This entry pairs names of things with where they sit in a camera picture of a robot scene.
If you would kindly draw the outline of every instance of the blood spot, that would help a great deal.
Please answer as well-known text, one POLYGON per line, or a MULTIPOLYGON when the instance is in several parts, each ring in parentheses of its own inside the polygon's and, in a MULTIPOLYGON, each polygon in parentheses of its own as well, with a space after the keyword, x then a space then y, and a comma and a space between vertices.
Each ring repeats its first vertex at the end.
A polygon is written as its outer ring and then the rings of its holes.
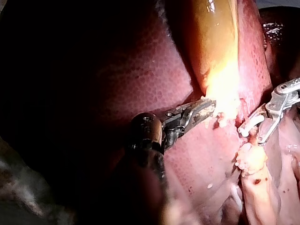
POLYGON ((259 184, 261 181, 262 181, 261 179, 255 179, 254 182, 253 182, 253 184, 255 184, 255 185, 259 184))

